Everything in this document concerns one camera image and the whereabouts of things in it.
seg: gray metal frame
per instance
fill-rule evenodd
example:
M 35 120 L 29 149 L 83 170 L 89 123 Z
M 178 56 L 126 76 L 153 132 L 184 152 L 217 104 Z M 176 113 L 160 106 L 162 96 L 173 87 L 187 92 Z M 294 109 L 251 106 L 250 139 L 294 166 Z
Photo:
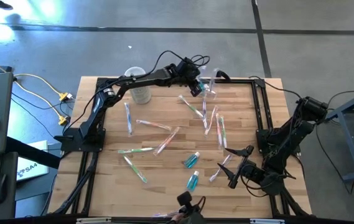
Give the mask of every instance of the gray metal frame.
M 325 121 L 330 121 L 331 119 L 338 118 L 341 128 L 343 129 L 345 139 L 347 141 L 348 147 L 350 149 L 350 153 L 354 162 L 354 142 L 352 140 L 353 136 L 348 129 L 347 122 L 345 121 L 345 113 L 354 110 L 354 99 L 346 102 L 344 105 L 338 107 L 337 109 L 333 110 L 329 114 L 327 114 Z M 343 175 L 344 181 L 350 181 L 354 179 L 354 172 Z

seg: wooden tabletop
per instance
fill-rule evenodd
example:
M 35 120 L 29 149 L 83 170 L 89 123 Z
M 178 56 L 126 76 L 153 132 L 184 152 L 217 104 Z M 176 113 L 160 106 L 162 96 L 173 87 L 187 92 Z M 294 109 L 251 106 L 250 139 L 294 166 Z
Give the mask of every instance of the wooden tabletop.
M 72 121 L 83 113 L 84 106 L 95 92 L 97 78 L 82 77 Z M 282 81 L 279 78 L 268 78 L 266 81 L 282 88 Z M 96 169 L 90 216 L 151 217 L 157 213 L 177 210 L 179 208 L 177 196 L 186 191 L 190 176 L 197 170 L 199 181 L 197 188 L 192 192 L 192 203 L 197 203 L 201 196 L 206 196 L 207 200 L 202 212 L 204 217 L 271 217 L 269 197 L 257 198 L 250 195 L 241 182 L 238 183 L 236 189 L 230 189 L 229 181 L 224 173 L 221 173 L 213 182 L 209 182 L 210 176 L 218 169 L 217 162 L 222 162 L 226 155 L 218 149 L 216 125 L 213 123 L 210 134 L 206 138 L 202 121 L 178 99 L 178 96 L 182 94 L 199 110 L 202 107 L 202 99 L 192 97 L 189 88 L 179 86 L 170 88 L 151 86 L 150 88 L 152 98 L 148 104 L 135 104 L 127 92 L 119 103 L 106 112 L 105 146 L 100 153 Z M 284 93 L 269 86 L 266 89 L 273 124 L 275 127 L 280 127 L 289 119 Z M 217 98 L 207 101 L 208 116 L 211 116 L 214 105 L 218 105 L 219 113 L 225 118 L 228 147 L 243 149 L 249 144 L 253 145 L 255 149 L 249 159 L 261 166 L 261 156 L 258 153 L 255 138 L 255 130 L 258 127 L 251 86 L 217 84 L 215 91 Z M 259 101 L 263 108 L 262 98 Z M 133 119 L 133 136 L 131 137 L 128 137 L 124 102 L 130 104 Z M 79 127 L 88 116 L 89 113 L 86 113 L 74 127 Z M 173 128 L 181 127 L 172 142 L 157 157 L 152 152 L 129 155 L 131 161 L 147 178 L 146 184 L 133 172 L 117 150 L 157 147 L 169 135 L 169 132 L 136 124 L 136 119 L 162 123 Z M 196 165 L 192 169 L 184 168 L 183 161 L 195 152 L 200 152 Z M 81 156 L 80 152 L 73 152 L 62 159 L 50 200 L 49 212 L 56 210 L 74 188 Z M 227 167 L 235 171 L 240 160 L 240 157 L 234 156 Z M 289 158 L 286 168 L 297 178 L 297 180 L 285 180 L 287 189 L 297 203 L 306 212 L 311 213 L 299 163 L 294 158 Z M 261 190 L 253 190 L 253 193 L 264 194 Z M 80 197 L 79 209 L 82 208 L 84 199 L 85 188 Z

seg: wooden table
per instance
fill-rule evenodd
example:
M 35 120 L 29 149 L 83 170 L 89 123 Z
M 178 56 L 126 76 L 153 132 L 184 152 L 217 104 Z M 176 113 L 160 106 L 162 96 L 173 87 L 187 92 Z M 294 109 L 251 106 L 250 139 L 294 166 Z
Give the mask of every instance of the wooden table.
M 96 80 L 97 77 L 82 77 L 72 121 L 82 114 L 84 106 L 94 94 Z M 266 81 L 282 88 L 279 78 L 268 78 Z M 249 144 L 253 145 L 255 150 L 249 159 L 261 166 L 261 156 L 255 138 L 255 130 L 258 127 L 251 86 L 219 84 L 215 91 L 218 93 L 217 98 L 207 102 L 208 116 L 211 116 L 214 105 L 218 105 L 219 113 L 225 117 L 228 147 L 243 149 Z M 178 95 L 184 95 L 196 108 L 202 107 L 202 99 L 192 97 L 188 88 L 179 86 L 151 86 L 151 93 L 152 99 L 148 104 L 137 105 L 127 92 L 119 103 L 106 112 L 106 140 L 96 170 L 90 216 L 151 217 L 156 213 L 174 211 L 179 208 L 177 196 L 186 191 L 187 181 L 197 170 L 200 173 L 199 182 L 192 193 L 192 203 L 197 203 L 201 196 L 206 196 L 207 201 L 202 212 L 204 217 L 271 217 L 269 197 L 256 198 L 250 195 L 241 182 L 236 189 L 228 188 L 224 173 L 212 183 L 209 182 L 210 176 L 218 169 L 217 162 L 222 162 L 226 155 L 218 149 L 215 123 L 206 138 L 202 121 L 178 99 Z M 273 124 L 279 127 L 289 119 L 284 93 L 269 86 L 267 93 Z M 147 184 L 140 180 L 117 150 L 156 147 L 169 133 L 133 122 L 133 136 L 128 137 L 124 102 L 130 103 L 133 121 L 143 119 L 181 127 L 170 145 L 159 156 L 155 157 L 152 152 L 129 155 L 148 179 Z M 89 113 L 86 113 L 74 127 L 78 127 L 88 116 Z M 197 164 L 192 169 L 184 168 L 183 161 L 195 152 L 200 152 Z M 56 210 L 74 188 L 81 156 L 80 152 L 73 152 L 62 159 L 50 201 L 50 212 Z M 227 167 L 235 171 L 240 160 L 240 157 L 234 157 Z M 297 203 L 306 212 L 311 213 L 299 163 L 294 158 L 289 158 L 286 168 L 297 177 L 297 180 L 286 179 L 286 187 Z M 253 190 L 253 193 L 262 195 L 264 192 Z M 82 208 L 84 199 L 85 188 L 80 197 L 79 209 Z

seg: concrete floor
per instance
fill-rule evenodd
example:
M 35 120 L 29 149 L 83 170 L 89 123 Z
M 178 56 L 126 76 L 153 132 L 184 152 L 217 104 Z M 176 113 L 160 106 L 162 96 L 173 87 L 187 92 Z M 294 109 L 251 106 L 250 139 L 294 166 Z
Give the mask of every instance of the concrete floor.
M 13 11 L 0 10 L 0 23 L 82 26 L 255 29 L 250 0 L 31 0 L 12 1 Z M 258 0 L 263 29 L 354 30 L 354 1 Z M 272 77 L 284 87 L 320 101 L 341 91 L 354 90 L 354 35 L 264 35 Z M 146 70 L 163 50 L 192 56 L 210 55 L 206 68 L 220 68 L 232 77 L 264 77 L 257 34 L 191 32 L 65 32 L 13 31 L 0 26 L 0 64 L 14 73 L 43 76 L 62 91 L 77 92 L 82 75 L 122 75 L 131 66 Z M 159 67 L 176 62 L 164 57 Z M 24 77 L 26 88 L 57 103 L 55 95 L 38 80 Z M 37 98 L 14 86 L 14 93 L 37 105 Z M 336 108 L 354 94 L 337 97 Z M 296 100 L 286 94 L 292 113 Z M 53 111 L 41 111 L 22 103 L 55 135 L 62 129 Z M 11 105 L 9 135 L 24 142 L 53 140 L 25 111 Z M 347 145 L 338 126 L 319 127 L 320 138 L 332 160 L 343 172 L 351 172 Z M 354 192 L 348 195 L 324 156 L 315 133 L 300 145 L 306 184 L 314 215 L 354 220 Z M 18 201 L 17 216 L 38 215 L 45 196 Z

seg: blue bottle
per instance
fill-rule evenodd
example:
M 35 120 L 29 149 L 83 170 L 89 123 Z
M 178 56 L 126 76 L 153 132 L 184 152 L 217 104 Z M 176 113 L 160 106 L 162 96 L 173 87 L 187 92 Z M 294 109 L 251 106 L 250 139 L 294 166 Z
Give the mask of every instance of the blue bottle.
M 192 168 L 193 165 L 196 164 L 197 159 L 199 158 L 200 153 L 199 152 L 195 152 L 195 154 L 191 155 L 185 162 L 184 165 L 186 168 Z
M 194 191 L 198 181 L 199 181 L 199 171 L 196 170 L 188 181 L 187 184 L 188 190 Z

